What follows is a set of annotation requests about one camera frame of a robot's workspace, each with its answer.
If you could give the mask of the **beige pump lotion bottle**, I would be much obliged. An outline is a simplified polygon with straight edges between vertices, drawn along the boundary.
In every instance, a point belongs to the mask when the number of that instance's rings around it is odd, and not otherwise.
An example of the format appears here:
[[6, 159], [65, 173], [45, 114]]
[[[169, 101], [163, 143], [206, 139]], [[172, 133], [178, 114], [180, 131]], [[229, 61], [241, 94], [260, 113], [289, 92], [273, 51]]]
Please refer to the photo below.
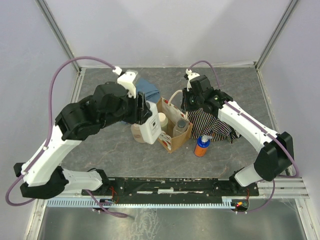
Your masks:
[[141, 130], [140, 130], [140, 125], [139, 124], [132, 124], [131, 127], [131, 133], [132, 133], [132, 136], [133, 136], [133, 139], [138, 142], [138, 143], [141, 143], [141, 144], [144, 144], [145, 141], [142, 137], [142, 133], [141, 133]]

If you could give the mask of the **white bottle with grey cap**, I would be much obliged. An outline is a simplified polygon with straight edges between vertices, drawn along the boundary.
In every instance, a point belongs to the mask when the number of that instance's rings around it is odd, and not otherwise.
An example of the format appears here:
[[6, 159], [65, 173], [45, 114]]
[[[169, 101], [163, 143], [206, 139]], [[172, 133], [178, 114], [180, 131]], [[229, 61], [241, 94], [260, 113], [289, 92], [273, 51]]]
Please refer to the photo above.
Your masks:
[[162, 133], [162, 129], [160, 125], [157, 104], [147, 100], [146, 105], [148, 106], [148, 109], [151, 111], [152, 115], [144, 124], [139, 126], [139, 129], [143, 141], [152, 145]]

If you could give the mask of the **orange bottle with blue cap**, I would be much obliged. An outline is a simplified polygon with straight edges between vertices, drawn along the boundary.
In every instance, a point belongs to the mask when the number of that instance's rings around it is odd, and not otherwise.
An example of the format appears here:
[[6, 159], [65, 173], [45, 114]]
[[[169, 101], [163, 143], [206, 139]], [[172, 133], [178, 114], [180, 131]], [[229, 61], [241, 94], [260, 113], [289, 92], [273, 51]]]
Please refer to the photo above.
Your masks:
[[212, 136], [208, 136], [208, 135], [200, 136], [196, 142], [194, 155], [197, 157], [203, 157], [206, 154], [212, 139], [213, 139]]

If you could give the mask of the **white bottle with cream cap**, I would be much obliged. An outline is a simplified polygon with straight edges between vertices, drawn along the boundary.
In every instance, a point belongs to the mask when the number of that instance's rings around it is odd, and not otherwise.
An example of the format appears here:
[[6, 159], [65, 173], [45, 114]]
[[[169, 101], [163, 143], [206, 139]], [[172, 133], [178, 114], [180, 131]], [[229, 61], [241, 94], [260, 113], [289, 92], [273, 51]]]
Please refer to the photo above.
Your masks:
[[167, 116], [163, 112], [159, 112], [158, 117], [159, 117], [161, 130], [164, 132], [167, 132], [168, 122], [169, 122]]

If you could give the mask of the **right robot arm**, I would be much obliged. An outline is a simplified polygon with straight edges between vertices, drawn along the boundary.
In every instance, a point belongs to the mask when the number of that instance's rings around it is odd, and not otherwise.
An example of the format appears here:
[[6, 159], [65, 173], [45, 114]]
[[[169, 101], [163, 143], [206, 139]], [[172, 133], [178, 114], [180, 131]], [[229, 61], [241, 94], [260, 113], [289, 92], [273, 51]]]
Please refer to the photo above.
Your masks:
[[228, 124], [258, 153], [253, 164], [232, 175], [228, 188], [233, 195], [241, 195], [254, 182], [271, 182], [288, 167], [295, 165], [293, 138], [289, 133], [278, 133], [264, 126], [227, 93], [213, 88], [205, 75], [190, 73], [184, 77], [187, 85], [182, 90], [182, 107], [188, 112], [203, 109]]

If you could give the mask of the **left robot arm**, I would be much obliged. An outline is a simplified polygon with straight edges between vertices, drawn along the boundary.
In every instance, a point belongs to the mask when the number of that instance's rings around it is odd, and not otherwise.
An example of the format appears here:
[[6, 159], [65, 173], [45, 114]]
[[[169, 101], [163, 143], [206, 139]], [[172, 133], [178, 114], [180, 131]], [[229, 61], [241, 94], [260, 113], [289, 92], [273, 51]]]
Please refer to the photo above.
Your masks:
[[117, 122], [138, 124], [143, 140], [156, 141], [150, 136], [152, 122], [158, 115], [157, 105], [147, 101], [144, 93], [129, 96], [129, 91], [116, 82], [106, 82], [78, 102], [66, 105], [51, 128], [51, 136], [40, 147], [34, 160], [16, 163], [14, 171], [23, 179], [23, 197], [51, 199], [64, 191], [88, 190], [106, 195], [110, 181], [102, 169], [71, 171], [61, 167], [62, 160], [89, 136]]

